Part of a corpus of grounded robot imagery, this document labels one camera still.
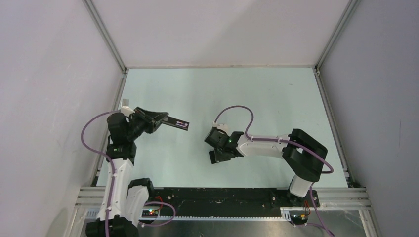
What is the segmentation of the black remote control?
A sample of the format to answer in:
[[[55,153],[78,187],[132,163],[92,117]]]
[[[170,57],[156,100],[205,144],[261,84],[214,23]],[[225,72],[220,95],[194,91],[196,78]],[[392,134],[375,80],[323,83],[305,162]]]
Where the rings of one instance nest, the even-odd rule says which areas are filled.
[[[181,129],[181,130],[185,130],[185,131],[188,131],[189,125],[190,125],[190,122],[180,120],[180,119],[177,119],[177,118],[173,118],[173,117],[170,117],[170,116],[165,117],[161,121],[161,123],[164,124],[164,125],[168,125],[168,126],[171,126],[171,127]]]

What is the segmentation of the black battery cover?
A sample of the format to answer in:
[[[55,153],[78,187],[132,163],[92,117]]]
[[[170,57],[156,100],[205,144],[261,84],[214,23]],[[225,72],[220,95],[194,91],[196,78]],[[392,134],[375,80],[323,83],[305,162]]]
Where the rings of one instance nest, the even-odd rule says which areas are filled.
[[[215,157],[215,151],[210,151],[209,152],[209,157],[210,157],[211,164],[216,164],[217,163],[217,159]]]

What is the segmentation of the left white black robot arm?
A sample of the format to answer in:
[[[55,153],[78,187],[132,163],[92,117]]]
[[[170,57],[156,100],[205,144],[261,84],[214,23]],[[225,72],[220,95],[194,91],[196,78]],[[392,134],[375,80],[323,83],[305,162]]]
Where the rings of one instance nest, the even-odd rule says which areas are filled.
[[[131,179],[137,146],[135,140],[143,133],[152,134],[168,117],[167,112],[147,111],[123,106],[105,112],[108,124],[108,145],[105,152],[82,144],[107,161],[108,176],[105,194],[94,222],[87,223],[88,237],[136,237],[142,208],[156,199],[149,178]]]

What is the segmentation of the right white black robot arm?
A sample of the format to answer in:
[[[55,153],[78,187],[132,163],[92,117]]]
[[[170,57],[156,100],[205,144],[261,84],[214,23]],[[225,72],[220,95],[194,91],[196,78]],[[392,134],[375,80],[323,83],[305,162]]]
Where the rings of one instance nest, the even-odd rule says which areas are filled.
[[[333,172],[327,164],[328,149],[301,129],[279,137],[260,137],[234,131],[228,134],[224,129],[212,127],[204,139],[213,150],[209,152],[212,164],[230,161],[238,157],[264,156],[283,159],[294,172],[287,193],[288,202],[301,206],[307,200],[307,193],[313,183],[320,180],[323,167]]]

